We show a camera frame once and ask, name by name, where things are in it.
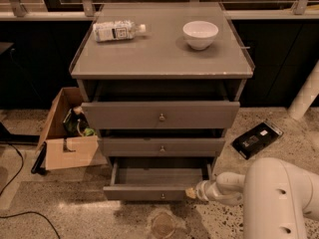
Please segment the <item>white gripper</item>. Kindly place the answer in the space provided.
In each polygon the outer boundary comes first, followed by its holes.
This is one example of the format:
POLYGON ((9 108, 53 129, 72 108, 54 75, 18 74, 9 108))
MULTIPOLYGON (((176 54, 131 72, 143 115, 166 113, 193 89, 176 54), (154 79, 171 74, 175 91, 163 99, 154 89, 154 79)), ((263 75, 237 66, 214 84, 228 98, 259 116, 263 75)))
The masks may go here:
POLYGON ((215 201, 219 196, 216 183, 211 180, 204 180, 199 182, 195 189, 187 188, 185 195, 188 198, 195 199, 196 197, 202 201, 215 201))

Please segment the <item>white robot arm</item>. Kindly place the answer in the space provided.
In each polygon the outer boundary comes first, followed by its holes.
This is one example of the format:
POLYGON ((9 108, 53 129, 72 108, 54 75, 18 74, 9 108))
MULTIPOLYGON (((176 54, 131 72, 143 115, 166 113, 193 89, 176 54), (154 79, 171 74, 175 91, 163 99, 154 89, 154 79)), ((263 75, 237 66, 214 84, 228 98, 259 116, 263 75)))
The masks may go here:
POLYGON ((243 205, 244 239, 307 239, 305 220, 319 220, 319 175, 284 160, 255 160, 247 172, 222 172, 187 197, 243 205))

